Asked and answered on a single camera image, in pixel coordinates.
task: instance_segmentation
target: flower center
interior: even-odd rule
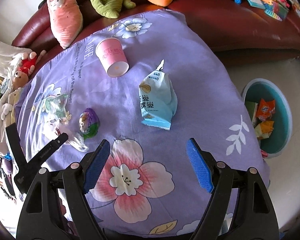
[[[140,23],[133,23],[126,27],[126,31],[128,32],[137,32],[141,29],[142,25]]]
[[[143,184],[140,180],[140,174],[137,169],[130,170],[126,164],[121,164],[120,168],[112,166],[111,174],[113,177],[110,179],[109,183],[111,187],[115,187],[115,193],[118,196],[124,193],[128,196],[136,195],[136,188],[139,188]]]

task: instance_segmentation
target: white curtain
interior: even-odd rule
[[[0,41],[0,76],[11,78],[16,65],[21,60],[21,53],[31,53],[31,49],[18,48]]]

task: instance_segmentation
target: silver screw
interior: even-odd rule
[[[250,171],[252,174],[257,174],[257,169],[256,169],[256,168],[250,168],[249,171]]]
[[[46,171],[47,171],[46,168],[41,168],[41,169],[39,170],[39,174],[45,174]]]
[[[217,166],[219,167],[219,168],[224,168],[225,166],[226,166],[226,164],[224,163],[224,162],[217,162]]]
[[[77,169],[78,167],[79,167],[79,163],[72,163],[71,165],[70,165],[70,167],[71,167],[71,169]]]

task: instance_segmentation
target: blue gripper pad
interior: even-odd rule
[[[209,193],[212,192],[214,186],[211,179],[211,171],[202,158],[199,150],[191,140],[187,142],[187,154],[192,164],[195,174],[197,175],[199,184]]]
[[[86,177],[82,188],[84,194],[87,194],[90,189],[95,187],[109,155],[110,143],[106,141],[86,171]]]

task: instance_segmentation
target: white wall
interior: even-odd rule
[[[0,41],[11,44],[42,0],[0,0]]]

